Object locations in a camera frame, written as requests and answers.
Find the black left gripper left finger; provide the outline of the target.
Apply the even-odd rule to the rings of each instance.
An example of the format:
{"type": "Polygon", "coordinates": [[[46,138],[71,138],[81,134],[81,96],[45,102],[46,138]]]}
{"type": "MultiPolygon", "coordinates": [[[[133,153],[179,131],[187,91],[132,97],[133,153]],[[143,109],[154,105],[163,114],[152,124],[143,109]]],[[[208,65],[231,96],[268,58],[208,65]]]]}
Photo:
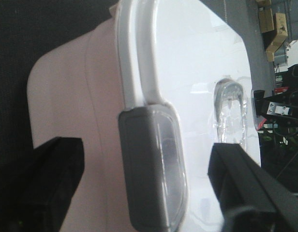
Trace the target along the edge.
{"type": "Polygon", "coordinates": [[[85,168],[80,138],[54,137],[0,168],[0,232],[58,232],[85,168]]]}

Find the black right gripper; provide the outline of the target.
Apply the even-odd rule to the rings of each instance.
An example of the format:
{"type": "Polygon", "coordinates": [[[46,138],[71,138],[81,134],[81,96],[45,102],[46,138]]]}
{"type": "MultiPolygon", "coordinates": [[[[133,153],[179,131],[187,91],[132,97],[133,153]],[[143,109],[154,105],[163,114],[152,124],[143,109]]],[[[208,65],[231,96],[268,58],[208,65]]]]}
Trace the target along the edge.
{"type": "Polygon", "coordinates": [[[254,124],[259,130],[265,123],[276,123],[285,128],[298,128],[298,64],[285,72],[278,72],[282,78],[282,87],[272,96],[265,97],[264,90],[252,91],[254,124]]]}

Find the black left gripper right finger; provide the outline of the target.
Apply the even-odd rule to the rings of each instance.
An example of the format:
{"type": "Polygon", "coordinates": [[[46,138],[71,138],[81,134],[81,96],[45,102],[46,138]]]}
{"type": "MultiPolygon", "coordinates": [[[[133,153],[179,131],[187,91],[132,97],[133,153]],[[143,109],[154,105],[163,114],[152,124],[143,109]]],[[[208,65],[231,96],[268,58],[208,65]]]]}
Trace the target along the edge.
{"type": "Polygon", "coordinates": [[[298,232],[298,198],[238,144],[215,143],[208,176],[223,232],[298,232]]]}

